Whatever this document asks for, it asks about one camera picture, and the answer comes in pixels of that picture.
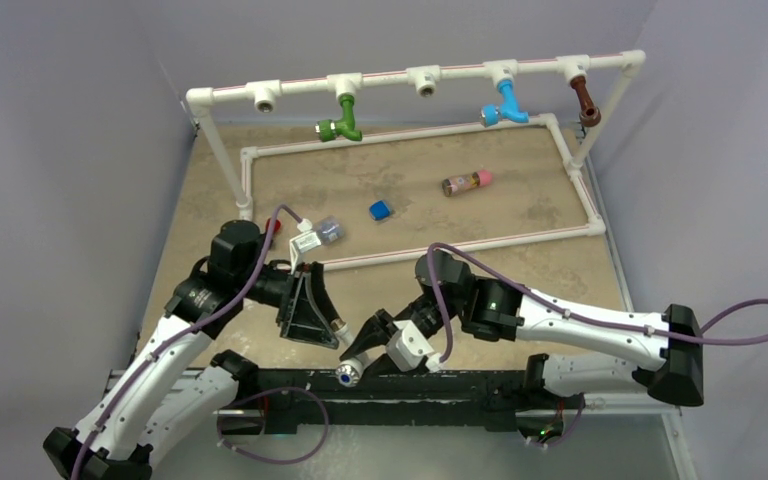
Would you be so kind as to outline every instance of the white label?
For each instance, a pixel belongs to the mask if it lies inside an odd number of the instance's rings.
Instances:
[[[299,250],[299,253],[308,252],[322,245],[322,242],[319,241],[319,237],[316,235],[316,232],[307,232],[307,234],[296,238],[293,240],[293,242],[296,244],[296,248]]]

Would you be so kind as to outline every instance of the blue cube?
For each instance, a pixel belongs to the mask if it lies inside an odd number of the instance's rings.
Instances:
[[[384,220],[389,217],[391,213],[393,213],[393,211],[384,200],[379,200],[369,207],[369,214],[372,215],[372,219],[375,221]]]

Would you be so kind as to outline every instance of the brown faucet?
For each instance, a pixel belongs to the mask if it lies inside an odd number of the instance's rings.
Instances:
[[[581,111],[578,113],[581,124],[585,127],[599,125],[602,120],[602,112],[599,111],[599,107],[593,104],[593,99],[587,92],[587,79],[584,78],[584,75],[570,80],[570,87],[575,90],[575,94],[578,95],[578,103],[581,105]]]

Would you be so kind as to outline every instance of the pink cap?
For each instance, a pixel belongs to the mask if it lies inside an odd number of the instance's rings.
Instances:
[[[479,170],[475,172],[478,174],[478,181],[479,184],[483,187],[484,185],[490,185],[493,182],[493,174],[488,172],[487,170]]]

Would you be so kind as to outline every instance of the white wall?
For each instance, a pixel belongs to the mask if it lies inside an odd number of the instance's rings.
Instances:
[[[648,53],[595,156],[639,309],[705,321],[768,297],[768,1],[659,0]],[[768,310],[711,336],[768,331]],[[707,347],[685,424],[703,479],[768,479],[768,344]]]
[[[0,1],[0,478],[126,364],[191,140],[123,0]]]
[[[486,60],[630,50],[655,0],[132,0],[176,88],[379,72]],[[590,81],[596,100],[614,72]],[[577,118],[556,76],[520,77],[520,103]],[[489,80],[442,83],[431,99],[405,85],[360,92],[365,122],[476,121],[497,103]],[[336,115],[333,94],[279,100],[270,115],[251,103],[217,109],[220,120],[313,122]]]

